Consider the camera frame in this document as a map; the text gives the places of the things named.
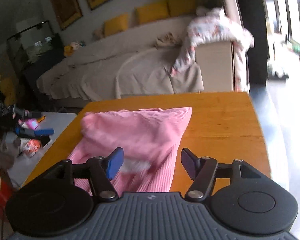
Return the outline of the left gold framed picture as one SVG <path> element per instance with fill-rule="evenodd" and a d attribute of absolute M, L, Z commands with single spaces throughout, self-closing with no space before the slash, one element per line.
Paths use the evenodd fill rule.
<path fill-rule="evenodd" d="M 50 0 L 50 2 L 61 30 L 83 16 L 78 0 Z"/>

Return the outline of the crumpled beige cloth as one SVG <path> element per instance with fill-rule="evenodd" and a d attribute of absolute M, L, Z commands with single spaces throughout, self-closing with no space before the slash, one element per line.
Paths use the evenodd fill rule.
<path fill-rule="evenodd" d="M 179 37 L 175 37 L 171 32 L 157 37 L 155 42 L 156 47 L 175 47 L 181 45 L 182 40 Z"/>

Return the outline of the pink knit baby dress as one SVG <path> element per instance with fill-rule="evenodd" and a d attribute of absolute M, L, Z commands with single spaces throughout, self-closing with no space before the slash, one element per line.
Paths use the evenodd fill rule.
<path fill-rule="evenodd" d="M 118 194 L 168 192 L 191 115 L 191 107 L 88 112 L 81 120 L 83 138 L 68 158 L 85 163 L 120 147 L 124 161 L 111 181 Z"/>

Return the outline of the yellow cushion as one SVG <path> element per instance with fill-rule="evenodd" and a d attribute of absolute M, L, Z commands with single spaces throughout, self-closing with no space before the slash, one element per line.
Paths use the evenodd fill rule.
<path fill-rule="evenodd" d="M 169 18 L 168 4 L 166 0 L 159 0 L 142 7 L 136 8 L 138 25 Z"/>
<path fill-rule="evenodd" d="M 124 13 L 122 15 L 116 16 L 104 23 L 104 36 L 108 37 L 129 28 L 129 15 Z"/>
<path fill-rule="evenodd" d="M 167 0 L 167 4 L 171 17 L 196 13 L 197 0 Z"/>

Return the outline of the yellow plush toy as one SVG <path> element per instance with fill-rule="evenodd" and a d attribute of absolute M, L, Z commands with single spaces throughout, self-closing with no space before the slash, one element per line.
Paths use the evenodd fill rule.
<path fill-rule="evenodd" d="M 77 51 L 81 45 L 77 42 L 71 42 L 69 45 L 64 47 L 64 56 L 69 57 L 71 56 L 75 51 Z"/>

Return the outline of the yellow cushion middle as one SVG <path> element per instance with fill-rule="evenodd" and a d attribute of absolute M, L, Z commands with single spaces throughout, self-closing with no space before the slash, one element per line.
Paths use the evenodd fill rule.
<path fill-rule="evenodd" d="M 166 0 L 159 0 L 142 7 L 136 8 L 138 25 L 169 18 L 168 4 Z"/>

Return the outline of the glass fish tank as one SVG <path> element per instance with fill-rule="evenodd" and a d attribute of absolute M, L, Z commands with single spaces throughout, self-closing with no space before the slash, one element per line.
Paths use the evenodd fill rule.
<path fill-rule="evenodd" d="M 29 18 L 18 22 L 16 30 L 6 44 L 17 77 L 40 76 L 64 58 L 63 42 L 50 21 Z"/>

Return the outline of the floral baby blanket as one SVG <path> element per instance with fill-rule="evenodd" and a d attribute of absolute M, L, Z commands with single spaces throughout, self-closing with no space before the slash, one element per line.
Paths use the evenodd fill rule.
<path fill-rule="evenodd" d="M 204 44 L 230 41 L 234 45 L 235 70 L 234 90 L 247 91 L 247 60 L 246 53 L 254 47 L 251 32 L 225 15 L 224 8 L 215 7 L 211 10 L 198 7 L 197 17 L 186 29 L 186 35 L 180 53 L 175 59 L 170 75 L 175 76 L 188 70 L 195 62 L 196 48 Z"/>

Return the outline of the beige covered sofa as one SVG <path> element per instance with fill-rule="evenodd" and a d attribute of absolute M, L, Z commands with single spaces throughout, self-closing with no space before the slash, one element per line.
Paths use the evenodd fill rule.
<path fill-rule="evenodd" d="M 140 25 L 79 48 L 41 75 L 38 90 L 53 100 L 103 101 L 131 96 L 232 92 L 235 59 L 232 43 L 197 47 L 194 64 L 170 72 L 181 47 L 160 47 L 158 38 L 185 37 L 190 16 Z"/>

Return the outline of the yellow cushion right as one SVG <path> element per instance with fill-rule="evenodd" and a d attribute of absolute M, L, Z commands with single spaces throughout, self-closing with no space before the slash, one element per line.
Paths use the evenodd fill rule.
<path fill-rule="evenodd" d="M 171 17 L 196 13 L 197 0 L 167 0 L 167 4 Z"/>

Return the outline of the yellow cushion left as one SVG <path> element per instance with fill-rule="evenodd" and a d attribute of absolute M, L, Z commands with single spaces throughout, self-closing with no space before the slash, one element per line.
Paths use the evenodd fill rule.
<path fill-rule="evenodd" d="M 116 16 L 104 23 L 104 36 L 108 37 L 129 28 L 129 15 L 124 13 L 122 15 Z"/>

